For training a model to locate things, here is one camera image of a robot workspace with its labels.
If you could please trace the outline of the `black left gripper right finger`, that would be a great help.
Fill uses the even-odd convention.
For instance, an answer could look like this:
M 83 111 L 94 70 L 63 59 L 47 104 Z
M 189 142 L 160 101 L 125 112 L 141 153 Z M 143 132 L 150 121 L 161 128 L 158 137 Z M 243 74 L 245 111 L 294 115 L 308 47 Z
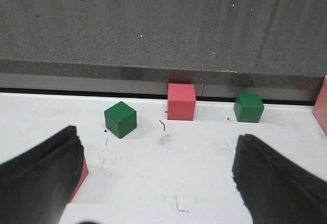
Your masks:
M 238 137 L 232 173 L 253 223 L 326 223 L 326 181 L 259 138 Z

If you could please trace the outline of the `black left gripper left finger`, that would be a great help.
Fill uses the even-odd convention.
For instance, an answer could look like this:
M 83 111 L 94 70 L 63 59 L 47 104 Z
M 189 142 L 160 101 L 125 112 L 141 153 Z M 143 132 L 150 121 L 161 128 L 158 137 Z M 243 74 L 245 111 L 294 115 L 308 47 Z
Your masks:
M 77 129 L 68 126 L 1 164 L 1 223 L 58 223 L 83 161 Z

